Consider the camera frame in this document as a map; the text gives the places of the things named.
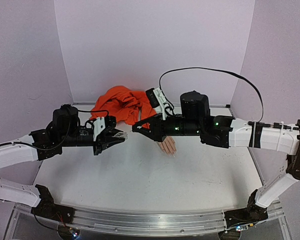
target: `white tabletop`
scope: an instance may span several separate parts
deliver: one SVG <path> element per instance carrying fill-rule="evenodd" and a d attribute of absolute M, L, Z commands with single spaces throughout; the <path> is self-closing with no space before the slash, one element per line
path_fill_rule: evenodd
<path fill-rule="evenodd" d="M 92 105 L 77 105 L 91 110 Z M 211 115 L 228 115 L 212 108 Z M 81 124 L 89 113 L 80 113 Z M 36 184 L 49 188 L 58 204 L 116 212 L 193 212 L 242 208 L 261 186 L 246 147 L 217 148 L 200 138 L 173 137 L 175 157 L 131 126 L 119 123 L 128 139 L 98 156 L 92 147 L 64 147 L 43 161 Z"/>

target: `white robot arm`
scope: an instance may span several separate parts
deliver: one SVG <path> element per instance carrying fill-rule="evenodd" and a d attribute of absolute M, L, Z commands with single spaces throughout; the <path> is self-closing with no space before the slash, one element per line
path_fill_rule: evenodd
<path fill-rule="evenodd" d="M 98 155 L 105 149 L 126 140 L 127 134 L 115 129 L 115 117 L 108 115 L 98 117 L 88 120 L 81 126 L 78 111 L 73 106 L 63 105 L 53 112 L 52 122 L 46 129 L 36 130 L 16 140 L 1 143 L 0 169 L 51 158 L 56 154 L 62 154 L 63 147 L 91 146 L 93 154 Z M 37 216 L 50 219 L 53 219 L 52 216 L 58 211 L 65 222 L 71 221 L 72 216 L 69 217 L 68 213 L 72 213 L 73 209 L 54 204 L 49 190 L 41 185 L 25 185 L 0 177 L 0 199 L 28 205 Z"/>
<path fill-rule="evenodd" d="M 269 124 L 231 116 L 211 116 L 208 97 L 195 91 L 180 96 L 182 114 L 168 114 L 170 104 L 160 88 L 146 93 L 157 115 L 137 122 L 132 131 L 156 142 L 162 142 L 166 136 L 200 136 L 203 144 L 219 148 L 251 147 L 287 154 L 286 164 L 251 194 L 246 208 L 225 212 L 228 228 L 267 219 L 267 207 L 300 181 L 300 120 L 297 124 L 285 125 L 283 122 Z M 144 124 L 149 124 L 149 128 L 143 127 Z"/>

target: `lavender backdrop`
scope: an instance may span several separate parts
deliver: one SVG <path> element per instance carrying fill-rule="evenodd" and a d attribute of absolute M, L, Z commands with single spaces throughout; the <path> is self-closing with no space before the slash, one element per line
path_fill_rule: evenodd
<path fill-rule="evenodd" d="M 54 109 L 72 103 L 53 0 L 0 0 L 0 143 L 41 129 Z M 31 184 L 38 162 L 0 170 Z M 0 201 L 0 240 L 13 203 Z"/>
<path fill-rule="evenodd" d="M 255 0 L 56 0 L 64 65 L 75 102 L 95 102 L 116 85 L 156 88 L 165 71 L 191 66 L 239 72 Z M 173 103 L 186 91 L 232 99 L 237 79 L 203 70 L 162 79 Z"/>
<path fill-rule="evenodd" d="M 300 119 L 300 0 L 255 2 L 242 75 L 259 88 L 265 122 L 296 123 Z M 239 118 L 259 119 L 257 95 L 238 82 L 231 102 Z M 267 180 L 285 160 L 285 154 L 254 149 Z M 294 240 L 300 240 L 300 182 L 280 197 Z"/>

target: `black cable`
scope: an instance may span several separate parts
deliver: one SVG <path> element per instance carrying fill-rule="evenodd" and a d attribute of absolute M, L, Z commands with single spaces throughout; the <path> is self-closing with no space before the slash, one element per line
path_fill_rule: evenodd
<path fill-rule="evenodd" d="M 64 141 L 66 140 L 66 138 L 67 138 L 68 135 L 69 135 L 70 127 L 71 127 L 71 118 L 70 118 L 69 126 L 68 126 L 68 129 L 67 129 L 67 131 L 66 131 L 66 134 L 65 134 L 64 138 L 62 139 L 62 141 L 61 141 L 58 145 L 56 145 L 56 146 L 54 146 L 54 147 L 52 147 L 52 148 L 40 148 L 40 147 L 37 147 L 37 146 L 33 146 L 33 145 L 31 145 L 30 143 L 26 143 L 26 142 L 22 142 L 22 141 L 4 142 L 4 143 L 1 143 L 1 144 L 0 144 L 0 147 L 6 146 L 6 145 L 20 144 L 20 145 L 26 145 L 26 146 L 28 146 L 28 147 L 31 147 L 31 148 L 34 148 L 34 149 L 37 149 L 37 150 L 40 150 L 40 151 L 51 151 L 51 150 L 54 150 L 54 149 L 60 147 L 60 146 L 64 143 Z"/>
<path fill-rule="evenodd" d="M 165 113 L 166 113 L 168 116 L 170 116 L 170 117 L 175 116 L 175 112 L 174 112 L 174 110 L 172 109 L 171 106 L 166 106 L 166 107 L 164 108 L 164 111 L 165 111 Z"/>
<path fill-rule="evenodd" d="M 37 216 L 36 216 L 34 213 L 33 213 L 33 216 L 34 216 L 34 219 L 36 220 L 36 222 L 37 222 L 39 225 L 41 225 L 42 227 L 45 227 L 45 228 L 47 228 L 47 229 L 50 229 L 50 230 L 53 230 L 53 231 L 56 231 L 56 232 L 60 232 L 58 229 L 55 229 L 55 228 L 53 228 L 53 227 L 46 226 L 46 225 L 42 224 L 41 222 L 39 222 Z M 64 231 L 63 231 L 62 233 L 63 233 L 63 234 L 69 234 L 69 235 L 72 235 L 71 232 L 64 232 Z"/>
<path fill-rule="evenodd" d="M 95 111 L 85 111 L 85 110 L 79 110 L 78 112 L 80 113 L 106 113 L 106 116 L 109 116 L 109 111 L 108 110 L 95 110 Z"/>
<path fill-rule="evenodd" d="M 229 74 L 229 75 L 232 75 L 238 79 L 241 79 L 241 80 L 244 80 L 246 83 L 248 83 L 251 87 L 253 87 L 253 89 L 256 91 L 256 93 L 258 94 L 259 96 L 259 99 L 260 99 L 260 102 L 261 102 L 261 106 L 262 106 L 262 115 L 261 115 L 261 118 L 260 120 L 258 121 L 258 123 L 262 120 L 262 118 L 264 117 L 264 102 L 262 100 L 262 97 L 261 97 L 261 93 L 259 92 L 258 88 L 252 83 L 250 82 L 248 79 L 246 79 L 245 77 L 237 74 L 237 73 L 234 73 L 232 71 L 226 71 L 226 70 L 220 70 L 220 69 L 214 69 L 214 68 L 206 68 L 206 67 L 200 67 L 200 66 L 192 66 L 192 67 L 184 67 L 184 68 L 177 68 L 177 69 L 173 69 L 173 70 L 169 70 L 169 71 L 166 71 L 164 74 L 161 75 L 160 79 L 159 79 L 159 87 L 163 93 L 164 96 L 166 96 L 164 94 L 164 91 L 162 90 L 161 88 L 161 79 L 164 75 L 168 74 L 168 73 L 172 73 L 172 72 L 176 72 L 176 71 L 182 71 L 182 70 L 189 70 L 189 69 L 203 69 L 203 70 L 210 70 L 210 71 L 215 71 L 215 72 L 220 72 L 220 73 L 225 73 L 225 74 Z M 175 109 L 175 106 L 167 99 L 167 97 L 165 97 L 166 100 L 172 105 L 173 109 Z"/>
<path fill-rule="evenodd" d="M 94 126 L 94 121 L 96 121 L 96 119 L 92 119 L 92 120 L 87 120 L 84 124 L 84 127 L 87 128 L 87 124 L 90 124 L 91 125 L 91 128 L 94 129 L 95 126 Z"/>

